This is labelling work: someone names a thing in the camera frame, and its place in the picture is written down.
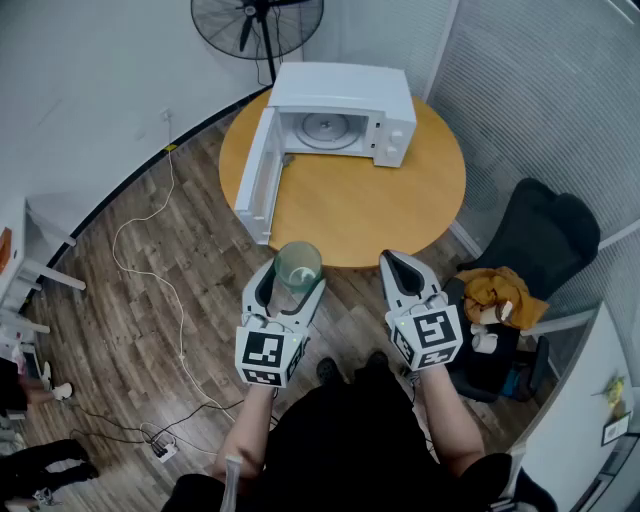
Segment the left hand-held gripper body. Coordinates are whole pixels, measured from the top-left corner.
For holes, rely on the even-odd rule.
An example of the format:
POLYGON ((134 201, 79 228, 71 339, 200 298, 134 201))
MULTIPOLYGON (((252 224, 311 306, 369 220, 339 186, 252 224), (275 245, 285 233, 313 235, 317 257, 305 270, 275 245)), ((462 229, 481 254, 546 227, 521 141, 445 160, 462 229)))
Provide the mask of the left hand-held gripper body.
POLYGON ((236 329, 235 366, 246 384, 286 388, 305 353, 312 315, 244 313, 236 329))

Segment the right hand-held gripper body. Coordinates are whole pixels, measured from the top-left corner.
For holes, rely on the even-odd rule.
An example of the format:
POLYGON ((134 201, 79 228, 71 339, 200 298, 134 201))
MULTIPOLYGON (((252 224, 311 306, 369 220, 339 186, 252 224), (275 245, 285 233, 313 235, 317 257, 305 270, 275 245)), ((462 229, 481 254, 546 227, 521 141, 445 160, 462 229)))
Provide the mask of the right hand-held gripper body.
POLYGON ((444 291, 388 311, 385 321, 391 343, 413 372, 453 362, 463 344, 457 307, 448 304, 444 291))

